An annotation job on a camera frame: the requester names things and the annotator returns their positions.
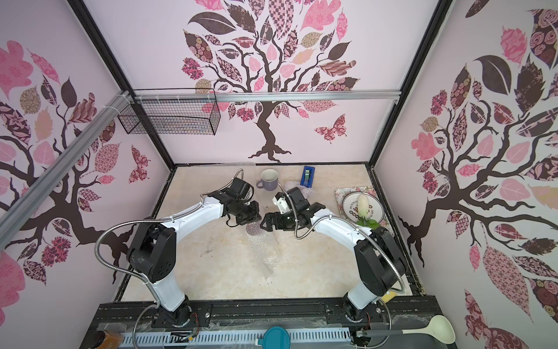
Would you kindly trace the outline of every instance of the tree wall decal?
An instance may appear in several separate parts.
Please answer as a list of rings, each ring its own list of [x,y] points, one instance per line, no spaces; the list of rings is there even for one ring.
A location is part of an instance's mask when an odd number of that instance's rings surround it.
[[[522,273],[558,279],[558,274],[538,258],[552,252],[556,241],[537,237],[529,240],[513,226],[515,222],[527,221],[558,230],[555,219],[540,217],[533,211],[536,207],[524,201],[533,196],[542,207],[558,209],[558,188],[548,183],[558,178],[558,155],[547,155],[558,147],[555,123],[558,100],[551,99],[555,96],[558,73],[554,77],[550,75],[558,64],[556,50],[552,48],[558,34],[558,11],[535,9],[531,13],[535,22],[530,40],[532,52],[527,53],[517,75],[512,74],[503,58],[482,56],[470,63],[482,66],[479,79],[482,83],[471,77],[465,65],[455,79],[450,96],[442,90],[432,98],[432,116],[421,125],[425,132],[411,142],[416,155],[424,161],[418,172],[424,176],[423,187],[431,196],[418,225],[399,218],[410,234],[409,248],[415,245],[424,266],[422,239],[438,211],[450,211],[446,221],[455,223],[456,238],[470,233],[469,258],[473,269],[479,268],[482,258],[492,283],[528,316],[531,316],[527,291],[530,285],[549,316],[558,322],[556,308],[543,295],[547,292],[556,295],[556,283],[528,278]],[[529,41],[521,30],[504,29],[503,55],[521,64],[526,42]],[[550,70],[545,77],[546,66]],[[554,82],[549,84],[548,97],[541,99],[547,82],[551,81]],[[526,185],[533,180],[542,183]],[[509,214],[495,213],[492,209]],[[479,237],[479,230],[474,231],[476,224],[484,238]],[[504,247],[512,254],[520,251],[533,256],[516,255],[512,259],[496,247]]]
[[[208,10],[225,9],[219,1],[196,0]],[[216,12],[194,15],[189,23],[202,26],[208,35],[184,31],[186,43],[194,58],[184,59],[182,70],[191,79],[197,80],[197,92],[205,93],[208,88],[217,92],[304,92],[320,90],[351,90],[358,79],[345,77],[356,61],[341,61],[350,42],[333,44],[343,39],[348,20],[341,11],[335,29],[325,28],[334,23],[334,14],[339,12],[340,0],[269,0],[268,16],[262,16],[265,0],[223,2],[232,21]],[[297,15],[294,6],[300,5]],[[296,23],[302,23],[297,31]],[[306,27],[314,31],[299,40],[299,33]],[[224,42],[223,35],[234,33],[238,37]],[[213,76],[213,80],[203,79]],[[291,154],[277,144],[270,129],[268,118],[281,115],[290,118],[295,111],[308,118],[311,113],[323,112],[336,104],[332,101],[304,101],[302,105],[289,101],[219,103],[222,112],[228,111],[229,119],[238,116],[247,122],[257,118],[255,124],[263,133],[266,143],[249,158],[267,154],[269,160],[280,162],[275,154]],[[324,134],[327,141],[335,139],[338,128],[320,127],[314,130]]]

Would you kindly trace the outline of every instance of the plastic wrap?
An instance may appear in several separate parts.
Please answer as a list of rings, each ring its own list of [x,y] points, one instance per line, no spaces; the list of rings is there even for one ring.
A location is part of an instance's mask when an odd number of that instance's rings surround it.
[[[281,253],[273,232],[263,230],[259,227],[259,223],[247,224],[246,234],[248,234],[248,246],[256,266],[267,280],[279,265]]]

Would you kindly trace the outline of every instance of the pink wall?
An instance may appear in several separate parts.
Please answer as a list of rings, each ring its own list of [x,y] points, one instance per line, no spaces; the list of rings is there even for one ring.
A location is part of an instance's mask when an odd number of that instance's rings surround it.
[[[458,1],[377,166],[459,348],[556,347],[557,27]]]
[[[307,90],[318,86],[399,89],[436,6],[434,0],[165,0],[156,6],[131,0],[86,3],[134,88],[209,84],[216,90],[223,87],[222,92],[273,92],[273,83],[279,80],[285,91],[297,91],[304,84],[309,84]],[[281,20],[282,16],[290,21]],[[215,22],[206,18],[230,25],[213,26]],[[241,18],[246,19],[244,27],[239,24],[244,21]],[[283,56],[269,40],[245,47],[235,41],[254,41],[265,35],[264,27],[276,34]],[[327,42],[324,38],[329,34],[331,41],[321,53],[322,40]],[[207,62],[191,51],[190,47],[198,49],[194,35],[199,36],[200,50],[203,46],[207,52]],[[209,35],[216,40],[208,39]],[[239,50],[246,54],[246,68],[241,57],[234,56]],[[319,67],[335,61],[339,66],[334,69]],[[263,66],[271,72],[259,71]],[[297,71],[296,80],[291,78],[293,70]],[[228,82],[219,80],[217,72]],[[279,104],[264,104],[259,111],[252,102],[235,106],[240,113],[229,114],[225,103],[215,136],[161,138],[175,162],[246,161],[254,154],[258,155],[251,158],[255,162],[368,161],[391,107],[387,100],[320,102],[319,108],[291,101],[292,106],[281,104],[288,117],[285,113],[276,117],[273,110]],[[335,139],[330,143],[316,129]]]
[[[0,33],[3,214],[118,87],[64,0],[5,4]],[[0,252],[2,347],[79,346],[121,278],[96,261],[94,241],[149,215],[168,173],[147,136],[126,135],[118,121],[99,135]],[[125,264],[126,232],[109,236],[106,259]]]

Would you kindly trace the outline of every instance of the wire basket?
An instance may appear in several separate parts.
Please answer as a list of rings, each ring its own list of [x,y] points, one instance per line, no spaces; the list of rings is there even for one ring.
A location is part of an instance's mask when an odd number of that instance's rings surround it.
[[[146,118],[156,133],[215,135],[221,114],[214,89],[180,89],[195,90],[196,94],[150,94],[162,90],[170,89],[133,90],[134,101],[118,116],[126,133],[147,133],[142,123]]]

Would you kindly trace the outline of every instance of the beige table surface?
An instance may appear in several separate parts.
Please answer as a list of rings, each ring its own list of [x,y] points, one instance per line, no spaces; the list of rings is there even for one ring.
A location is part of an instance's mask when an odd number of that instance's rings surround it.
[[[265,169],[275,169],[281,184],[300,182],[303,166],[240,166],[244,179],[256,184]],[[178,168],[158,217],[166,217],[199,202],[200,193],[226,185],[238,166]],[[364,165],[319,165],[310,203],[319,202],[339,214],[334,189],[371,185]],[[256,189],[260,214],[278,211],[271,199],[277,193]],[[190,299],[257,299],[342,297],[358,281],[354,251],[332,238],[312,232],[296,240],[292,232],[274,231],[279,263],[267,279],[254,258],[244,226],[229,228],[226,217],[200,227],[177,244],[175,273]],[[139,279],[131,278],[123,301],[152,300]]]

